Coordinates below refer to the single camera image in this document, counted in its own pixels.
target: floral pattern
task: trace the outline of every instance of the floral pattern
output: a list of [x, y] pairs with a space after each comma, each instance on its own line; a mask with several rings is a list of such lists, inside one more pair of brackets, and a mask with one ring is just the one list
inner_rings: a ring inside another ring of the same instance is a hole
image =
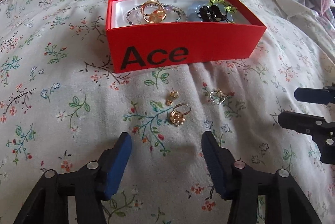
[[[0, 224], [13, 223], [43, 172], [77, 171], [122, 132], [132, 136], [132, 154], [118, 193], [103, 202], [109, 223], [220, 223], [229, 203], [206, 169], [206, 130], [255, 170], [289, 170], [321, 221], [333, 224], [335, 168], [320, 162], [310, 137], [278, 125], [283, 110], [334, 117], [331, 105], [294, 99], [297, 87], [331, 85], [333, 42], [309, 11], [284, 17], [275, 0], [240, 1], [267, 26], [250, 58], [122, 74], [105, 32], [108, 0], [1, 1]], [[173, 31], [164, 36], [182, 46]], [[212, 51], [226, 47], [222, 38]], [[167, 106], [173, 89], [180, 97]], [[228, 99], [212, 104], [213, 89]], [[174, 127], [168, 117], [179, 103], [191, 112]], [[261, 224], [264, 204], [259, 197]], [[70, 207], [71, 224], [74, 215]]]

